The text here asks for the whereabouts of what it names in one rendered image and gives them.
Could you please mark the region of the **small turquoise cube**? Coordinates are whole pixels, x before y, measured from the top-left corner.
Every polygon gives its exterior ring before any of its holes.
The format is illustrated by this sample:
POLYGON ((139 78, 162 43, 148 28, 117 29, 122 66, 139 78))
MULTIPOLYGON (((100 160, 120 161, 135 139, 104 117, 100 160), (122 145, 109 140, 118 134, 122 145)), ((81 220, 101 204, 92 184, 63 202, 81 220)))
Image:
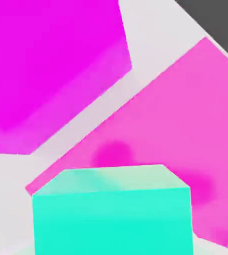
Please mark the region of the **small turquoise cube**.
POLYGON ((32 208, 35 255, 194 255, 190 188, 163 165, 64 170, 32 208))

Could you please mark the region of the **large pink box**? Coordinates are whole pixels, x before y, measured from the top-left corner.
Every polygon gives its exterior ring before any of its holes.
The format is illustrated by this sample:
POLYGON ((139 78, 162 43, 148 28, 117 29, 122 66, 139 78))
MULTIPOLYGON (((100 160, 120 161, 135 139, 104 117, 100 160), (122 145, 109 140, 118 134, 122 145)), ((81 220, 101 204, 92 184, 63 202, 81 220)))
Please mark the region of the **large pink box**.
POLYGON ((207 38, 26 186, 64 169, 163 164, 191 188, 196 235, 228 246, 228 58, 207 38))

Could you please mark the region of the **large magenta box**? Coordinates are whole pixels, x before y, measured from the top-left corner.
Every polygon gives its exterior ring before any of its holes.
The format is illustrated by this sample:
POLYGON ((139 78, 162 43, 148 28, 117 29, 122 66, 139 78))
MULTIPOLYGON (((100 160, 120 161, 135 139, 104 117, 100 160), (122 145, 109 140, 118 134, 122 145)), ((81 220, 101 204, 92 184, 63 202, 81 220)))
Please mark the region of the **large magenta box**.
POLYGON ((119 0, 0 0, 0 153, 32 153, 130 70, 119 0))

